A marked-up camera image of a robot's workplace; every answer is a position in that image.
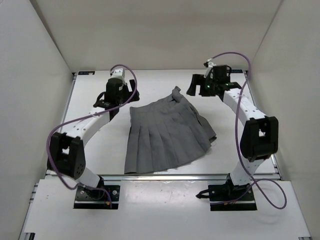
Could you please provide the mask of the grey pleated skirt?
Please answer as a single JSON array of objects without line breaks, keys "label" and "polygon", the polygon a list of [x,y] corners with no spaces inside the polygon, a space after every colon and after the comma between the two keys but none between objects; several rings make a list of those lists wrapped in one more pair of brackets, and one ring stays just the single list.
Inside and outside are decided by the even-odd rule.
[{"label": "grey pleated skirt", "polygon": [[131,107],[125,174],[176,169],[203,157],[217,134],[176,86],[170,95]]}]

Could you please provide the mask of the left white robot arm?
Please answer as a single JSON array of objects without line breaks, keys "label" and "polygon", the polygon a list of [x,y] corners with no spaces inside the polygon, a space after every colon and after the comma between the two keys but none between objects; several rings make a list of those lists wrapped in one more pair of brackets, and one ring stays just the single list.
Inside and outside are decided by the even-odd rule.
[{"label": "left white robot arm", "polygon": [[137,80],[131,79],[129,85],[131,90],[123,77],[109,78],[105,91],[98,95],[86,117],[74,121],[71,130],[55,132],[49,137],[47,168],[61,177],[75,180],[87,189],[93,199],[101,198],[105,187],[102,178],[86,167],[85,146],[116,116],[123,105],[140,100]]}]

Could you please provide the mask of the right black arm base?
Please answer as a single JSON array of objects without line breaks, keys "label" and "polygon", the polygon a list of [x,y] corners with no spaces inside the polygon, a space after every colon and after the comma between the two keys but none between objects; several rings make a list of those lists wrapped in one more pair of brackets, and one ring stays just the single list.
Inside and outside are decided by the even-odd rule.
[{"label": "right black arm base", "polygon": [[209,184],[207,189],[200,191],[195,197],[209,199],[212,212],[256,211],[258,209],[252,186],[249,183],[234,185],[230,174],[224,184]]}]

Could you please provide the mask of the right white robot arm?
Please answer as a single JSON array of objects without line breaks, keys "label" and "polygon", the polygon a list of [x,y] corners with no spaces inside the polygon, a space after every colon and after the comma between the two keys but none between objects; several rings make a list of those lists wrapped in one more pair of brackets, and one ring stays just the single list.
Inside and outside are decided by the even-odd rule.
[{"label": "right white robot arm", "polygon": [[241,186],[248,185],[258,167],[278,151],[279,121],[260,111],[243,94],[243,87],[231,81],[231,73],[228,65],[209,63],[205,74],[193,74],[186,93],[195,96],[199,88],[202,97],[218,96],[243,125],[240,161],[229,175],[232,183],[224,187],[226,198],[236,200],[242,195]]}]

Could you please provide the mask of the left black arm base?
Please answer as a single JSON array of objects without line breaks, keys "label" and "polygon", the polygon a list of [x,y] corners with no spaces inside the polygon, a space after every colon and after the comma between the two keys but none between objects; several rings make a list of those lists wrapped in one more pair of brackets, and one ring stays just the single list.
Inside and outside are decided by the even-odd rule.
[{"label": "left black arm base", "polygon": [[78,186],[73,208],[83,210],[117,210],[120,201],[120,182],[105,181],[102,184],[102,180],[100,180],[98,188],[104,188],[109,196],[103,190],[92,190]]}]

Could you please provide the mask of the left blue table label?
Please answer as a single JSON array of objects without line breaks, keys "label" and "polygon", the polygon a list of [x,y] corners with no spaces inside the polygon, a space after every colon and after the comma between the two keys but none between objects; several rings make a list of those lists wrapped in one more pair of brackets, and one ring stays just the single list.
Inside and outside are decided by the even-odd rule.
[{"label": "left blue table label", "polygon": [[94,74],[95,74],[95,71],[79,71],[78,72],[79,76],[91,76]]}]

